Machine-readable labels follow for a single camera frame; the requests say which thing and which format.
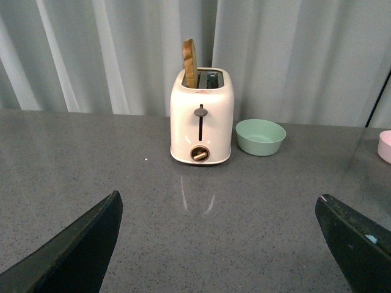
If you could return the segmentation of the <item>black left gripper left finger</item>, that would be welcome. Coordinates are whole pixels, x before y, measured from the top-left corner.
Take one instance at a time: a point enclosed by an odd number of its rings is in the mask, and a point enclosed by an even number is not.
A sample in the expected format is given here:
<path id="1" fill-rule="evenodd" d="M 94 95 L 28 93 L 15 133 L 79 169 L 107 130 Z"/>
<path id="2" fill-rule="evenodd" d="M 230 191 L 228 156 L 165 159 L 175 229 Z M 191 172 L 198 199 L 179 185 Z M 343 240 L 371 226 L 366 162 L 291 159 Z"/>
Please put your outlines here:
<path id="1" fill-rule="evenodd" d="M 123 203 L 113 191 L 1 274 L 1 292 L 99 292 L 117 243 Z"/>

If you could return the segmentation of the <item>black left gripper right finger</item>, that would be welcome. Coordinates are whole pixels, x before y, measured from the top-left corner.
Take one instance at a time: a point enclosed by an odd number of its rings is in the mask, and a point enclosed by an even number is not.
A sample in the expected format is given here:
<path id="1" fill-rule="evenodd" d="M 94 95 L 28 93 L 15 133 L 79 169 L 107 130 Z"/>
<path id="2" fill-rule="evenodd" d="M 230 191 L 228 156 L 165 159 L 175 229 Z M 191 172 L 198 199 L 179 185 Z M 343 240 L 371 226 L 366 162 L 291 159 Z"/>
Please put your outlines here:
<path id="1" fill-rule="evenodd" d="M 390 231 L 329 194 L 315 215 L 351 290 L 390 292 Z"/>

